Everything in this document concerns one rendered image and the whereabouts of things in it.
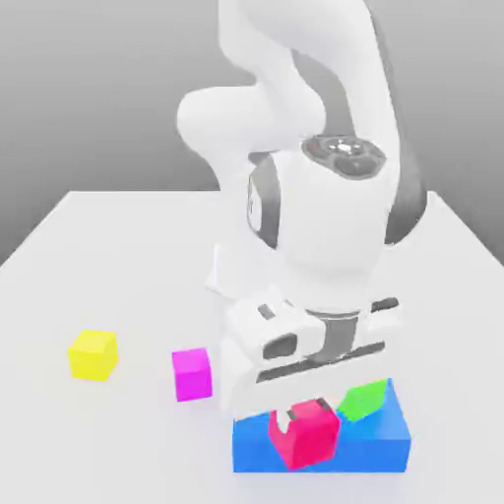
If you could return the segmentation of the small red cube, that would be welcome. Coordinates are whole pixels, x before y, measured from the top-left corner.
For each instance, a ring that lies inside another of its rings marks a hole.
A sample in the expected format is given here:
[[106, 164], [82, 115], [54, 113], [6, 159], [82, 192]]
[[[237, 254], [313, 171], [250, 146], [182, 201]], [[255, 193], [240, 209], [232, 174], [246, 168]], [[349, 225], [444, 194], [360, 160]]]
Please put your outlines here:
[[293, 405], [295, 413], [288, 432], [280, 432], [275, 410], [270, 413], [268, 433], [289, 471], [331, 459], [336, 452], [341, 421], [333, 409], [322, 410], [316, 400]]

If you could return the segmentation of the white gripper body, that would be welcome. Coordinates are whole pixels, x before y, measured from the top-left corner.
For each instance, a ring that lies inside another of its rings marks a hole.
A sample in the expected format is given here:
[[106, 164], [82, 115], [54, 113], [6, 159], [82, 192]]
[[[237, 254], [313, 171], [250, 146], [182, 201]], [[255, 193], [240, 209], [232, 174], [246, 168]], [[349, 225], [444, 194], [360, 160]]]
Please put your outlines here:
[[279, 371], [261, 368], [233, 337], [221, 342], [221, 409], [247, 418], [322, 398], [337, 406], [348, 390], [396, 374], [401, 354], [401, 310], [376, 311], [365, 328], [364, 344], [332, 362], [307, 360]]

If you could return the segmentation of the large blue box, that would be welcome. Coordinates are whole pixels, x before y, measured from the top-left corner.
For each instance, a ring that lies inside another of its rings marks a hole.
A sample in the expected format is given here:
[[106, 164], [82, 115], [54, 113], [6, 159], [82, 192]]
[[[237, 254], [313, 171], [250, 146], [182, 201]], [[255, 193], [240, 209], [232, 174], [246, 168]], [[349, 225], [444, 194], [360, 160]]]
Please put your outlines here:
[[[370, 415], [341, 421], [332, 458], [301, 468], [302, 473], [402, 473], [410, 455], [411, 436], [394, 383], [387, 381], [383, 406]], [[272, 443], [269, 416], [264, 413], [235, 421], [232, 427], [232, 466], [236, 473], [286, 473]]]

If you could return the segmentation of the small green cube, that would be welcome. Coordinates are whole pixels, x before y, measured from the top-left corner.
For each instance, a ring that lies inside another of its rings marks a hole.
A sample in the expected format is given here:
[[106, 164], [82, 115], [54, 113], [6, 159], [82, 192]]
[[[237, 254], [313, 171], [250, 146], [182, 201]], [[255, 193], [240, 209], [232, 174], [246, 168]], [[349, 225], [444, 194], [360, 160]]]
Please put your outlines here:
[[347, 391], [338, 411], [348, 421], [358, 421], [383, 407], [387, 380], [372, 382]]

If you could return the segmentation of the small magenta cube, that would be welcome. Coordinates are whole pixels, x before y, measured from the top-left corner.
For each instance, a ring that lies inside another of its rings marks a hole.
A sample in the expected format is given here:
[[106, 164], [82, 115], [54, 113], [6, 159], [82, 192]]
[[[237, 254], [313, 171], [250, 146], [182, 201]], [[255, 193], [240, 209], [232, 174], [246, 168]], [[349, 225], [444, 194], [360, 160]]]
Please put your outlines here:
[[206, 399], [213, 395], [212, 367], [204, 347], [174, 351], [171, 359], [178, 402]]

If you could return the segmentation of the small yellow cube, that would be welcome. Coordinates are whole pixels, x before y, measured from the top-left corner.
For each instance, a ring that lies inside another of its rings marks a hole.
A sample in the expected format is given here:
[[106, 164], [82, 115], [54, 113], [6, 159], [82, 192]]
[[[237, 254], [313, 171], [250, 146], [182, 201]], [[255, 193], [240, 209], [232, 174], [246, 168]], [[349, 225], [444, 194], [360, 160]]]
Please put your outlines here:
[[67, 348], [74, 379], [106, 382], [119, 361], [116, 334], [83, 330]]

